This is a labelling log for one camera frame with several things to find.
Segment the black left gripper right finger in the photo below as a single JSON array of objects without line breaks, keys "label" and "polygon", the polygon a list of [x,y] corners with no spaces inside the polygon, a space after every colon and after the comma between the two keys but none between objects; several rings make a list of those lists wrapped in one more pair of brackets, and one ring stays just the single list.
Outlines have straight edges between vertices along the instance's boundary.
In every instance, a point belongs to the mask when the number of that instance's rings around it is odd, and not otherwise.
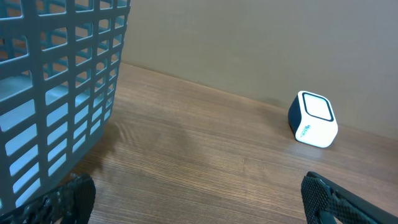
[{"label": "black left gripper right finger", "polygon": [[316,172],[307,172],[301,194],[308,223],[397,223],[397,217]]}]

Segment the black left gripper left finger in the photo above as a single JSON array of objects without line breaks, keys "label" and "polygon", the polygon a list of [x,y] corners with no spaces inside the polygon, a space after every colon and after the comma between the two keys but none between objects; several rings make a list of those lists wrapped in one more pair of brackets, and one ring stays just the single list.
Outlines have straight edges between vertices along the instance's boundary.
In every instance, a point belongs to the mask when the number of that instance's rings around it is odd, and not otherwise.
[{"label": "black left gripper left finger", "polygon": [[87,224],[96,197],[95,183],[82,174],[36,199],[1,215],[2,224]]}]

